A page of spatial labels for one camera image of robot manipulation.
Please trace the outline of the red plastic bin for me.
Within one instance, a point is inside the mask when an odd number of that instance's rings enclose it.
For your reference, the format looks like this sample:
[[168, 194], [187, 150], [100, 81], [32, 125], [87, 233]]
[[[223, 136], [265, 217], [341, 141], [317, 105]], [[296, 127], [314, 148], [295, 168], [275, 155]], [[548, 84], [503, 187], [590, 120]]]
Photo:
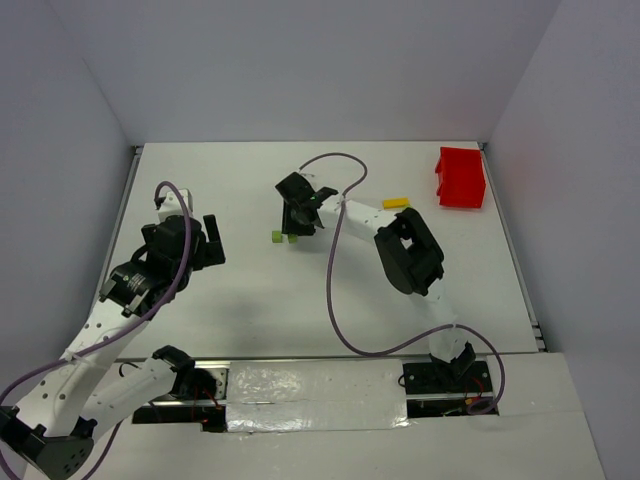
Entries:
[[435, 174], [440, 206], [459, 209], [483, 206], [486, 179], [479, 149], [441, 147]]

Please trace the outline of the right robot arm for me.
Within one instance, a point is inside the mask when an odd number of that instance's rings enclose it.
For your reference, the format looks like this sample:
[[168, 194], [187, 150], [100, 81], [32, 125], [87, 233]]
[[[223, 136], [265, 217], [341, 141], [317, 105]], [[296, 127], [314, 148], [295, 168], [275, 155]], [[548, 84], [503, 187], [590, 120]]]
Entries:
[[[348, 199], [336, 189], [318, 190], [305, 175], [294, 172], [276, 184], [283, 199], [282, 232], [312, 236], [318, 229], [334, 231], [325, 279], [329, 319], [339, 340], [363, 357], [382, 357], [428, 340], [435, 378], [443, 387], [461, 384], [476, 360], [473, 346], [455, 327], [456, 316], [444, 294], [444, 252], [420, 213], [406, 207], [398, 213]], [[332, 299], [332, 275], [340, 235], [373, 245], [386, 279], [407, 296], [416, 314], [434, 322], [426, 332], [381, 351], [357, 348], [341, 332]]]

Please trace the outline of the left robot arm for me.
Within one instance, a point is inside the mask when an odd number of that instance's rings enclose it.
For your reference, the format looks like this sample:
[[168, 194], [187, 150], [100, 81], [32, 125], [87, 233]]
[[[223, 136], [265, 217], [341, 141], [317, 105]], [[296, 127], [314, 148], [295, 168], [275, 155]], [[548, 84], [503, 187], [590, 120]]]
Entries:
[[115, 267], [79, 334], [56, 366], [16, 405], [1, 407], [1, 439], [50, 479], [71, 478], [96, 441], [158, 397], [212, 398], [217, 381], [184, 351], [166, 345], [133, 373], [104, 389], [99, 383], [132, 338], [172, 301], [195, 271], [225, 261], [215, 216], [171, 215], [141, 230], [144, 243]]

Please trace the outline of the yellow long wood block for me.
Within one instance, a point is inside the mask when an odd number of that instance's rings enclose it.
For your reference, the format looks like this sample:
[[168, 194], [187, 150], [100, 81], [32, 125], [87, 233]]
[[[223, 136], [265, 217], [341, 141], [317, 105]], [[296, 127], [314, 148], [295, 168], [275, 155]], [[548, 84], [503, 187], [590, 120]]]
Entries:
[[382, 201], [382, 207], [384, 210], [404, 209], [410, 206], [410, 201], [406, 197], [390, 198]]

